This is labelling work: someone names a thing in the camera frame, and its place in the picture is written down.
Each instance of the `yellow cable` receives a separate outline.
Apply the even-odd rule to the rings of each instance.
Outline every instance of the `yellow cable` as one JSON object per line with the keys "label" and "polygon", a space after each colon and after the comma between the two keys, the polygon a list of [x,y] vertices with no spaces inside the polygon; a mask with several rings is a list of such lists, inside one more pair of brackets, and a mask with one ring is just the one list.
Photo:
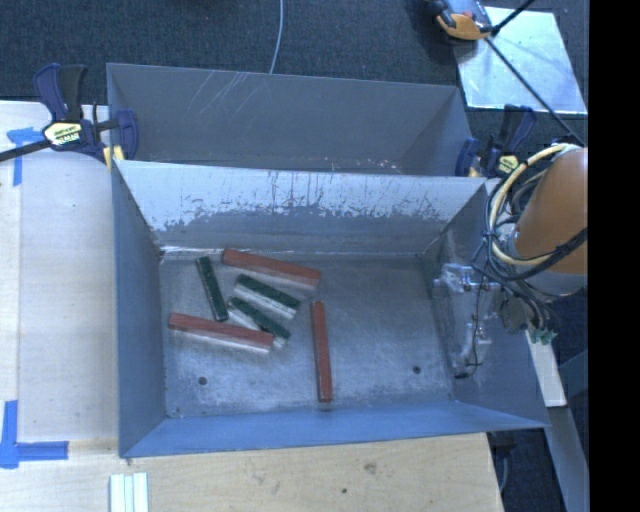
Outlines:
{"label": "yellow cable", "polygon": [[[493,227],[494,227],[496,219],[498,217],[498,212],[502,208],[502,204],[504,203],[505,198],[507,197],[507,192],[509,191],[509,189],[511,188],[513,183],[518,179],[518,177],[526,169],[528,169],[533,164],[535,164],[538,160],[541,160],[542,158],[546,158],[549,155],[552,155],[554,153],[562,151],[562,150],[566,149],[568,146],[569,146],[569,144],[558,144],[556,146],[551,146],[551,147],[549,147],[547,149],[544,149],[544,150],[536,153],[535,155],[533,155],[531,158],[527,159],[527,161],[522,162],[509,175],[507,180],[502,184],[502,186],[498,190],[498,192],[496,194],[496,198],[494,200],[494,203],[493,203],[493,205],[491,207],[491,213],[489,215],[489,230],[490,230],[490,232],[493,231]],[[505,263],[508,263],[510,265],[539,265],[540,263],[543,263],[544,261],[549,259],[549,257],[551,256],[551,254],[544,254],[544,255],[541,255],[541,256],[534,257],[534,258],[515,259],[515,258],[512,258],[511,256],[509,256],[508,254],[505,254],[504,252],[502,252],[502,250],[500,249],[500,247],[498,246],[498,244],[495,241],[491,242],[491,248],[493,250],[493,253],[498,258],[500,258],[502,261],[504,261]]]}

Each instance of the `orange object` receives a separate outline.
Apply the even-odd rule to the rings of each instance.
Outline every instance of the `orange object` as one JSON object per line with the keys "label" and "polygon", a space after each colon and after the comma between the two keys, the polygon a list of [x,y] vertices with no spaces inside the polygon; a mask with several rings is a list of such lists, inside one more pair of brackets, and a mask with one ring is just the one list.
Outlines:
{"label": "orange object", "polygon": [[442,29],[451,37],[464,39],[466,41],[486,39],[491,34],[491,31],[480,30],[478,24],[473,19],[473,15],[469,16],[469,14],[469,11],[462,14],[452,14],[451,19],[455,24],[454,26],[447,25],[442,16],[436,16],[436,20],[438,20]]}
{"label": "orange object", "polygon": [[[558,156],[527,203],[514,230],[521,258],[552,252],[587,226],[588,148]],[[550,267],[554,272],[587,274],[587,242]]]}

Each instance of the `clamp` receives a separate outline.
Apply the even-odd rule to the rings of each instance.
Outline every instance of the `clamp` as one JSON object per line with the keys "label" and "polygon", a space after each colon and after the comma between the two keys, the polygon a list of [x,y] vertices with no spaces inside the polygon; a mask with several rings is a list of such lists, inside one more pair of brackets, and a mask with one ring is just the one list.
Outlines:
{"label": "clamp", "polygon": [[51,122],[42,129],[43,140],[0,153],[0,162],[51,148],[74,151],[91,156],[110,167],[111,148],[102,142],[103,131],[119,129],[120,139],[113,152],[131,159],[138,148],[138,125],[132,110],[118,110],[113,119],[98,122],[97,105],[93,106],[93,122],[84,118],[80,89],[87,72],[83,65],[49,64],[34,77],[36,95],[47,107]]}
{"label": "clamp", "polygon": [[498,136],[491,135],[484,149],[469,137],[456,162],[455,175],[487,178],[504,177],[519,165],[516,151],[524,144],[536,125],[537,116],[528,106],[507,104]]}

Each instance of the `red stick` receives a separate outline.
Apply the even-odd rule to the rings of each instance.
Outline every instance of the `red stick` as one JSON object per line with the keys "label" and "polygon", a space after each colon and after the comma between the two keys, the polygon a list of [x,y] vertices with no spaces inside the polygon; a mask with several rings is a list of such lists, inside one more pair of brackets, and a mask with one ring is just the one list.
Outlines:
{"label": "red stick", "polygon": [[311,303],[311,328],[315,351],[318,401],[331,402],[333,400],[333,382],[331,380],[329,338],[327,337],[327,324],[322,301]]}
{"label": "red stick", "polygon": [[257,254],[236,251],[235,249],[224,250],[222,253],[222,263],[313,287],[318,285],[321,276],[320,271],[314,268],[303,267],[302,265],[275,260],[273,258],[267,258],[266,256],[258,256]]}
{"label": "red stick", "polygon": [[268,332],[254,331],[182,313],[171,313],[169,328],[260,350],[270,350],[274,340],[273,334]]}

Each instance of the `gray bin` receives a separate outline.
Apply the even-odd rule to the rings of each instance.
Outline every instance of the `gray bin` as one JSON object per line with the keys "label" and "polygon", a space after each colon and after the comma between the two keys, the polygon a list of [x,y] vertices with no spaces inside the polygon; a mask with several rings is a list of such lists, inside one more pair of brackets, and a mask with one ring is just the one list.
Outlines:
{"label": "gray bin", "polygon": [[[483,366],[455,379],[437,328],[431,283],[470,258],[487,198],[484,179],[451,176],[450,148],[468,132],[455,88],[108,71],[110,106],[132,108],[141,128],[136,159],[113,170],[121,456],[547,424],[523,335],[490,325]],[[221,263],[225,248],[322,272],[312,294],[287,290],[302,307],[282,349],[167,328],[172,312],[212,318],[196,258],[210,256],[233,293],[240,271]],[[314,299],[327,312],[330,405],[316,396]]]}

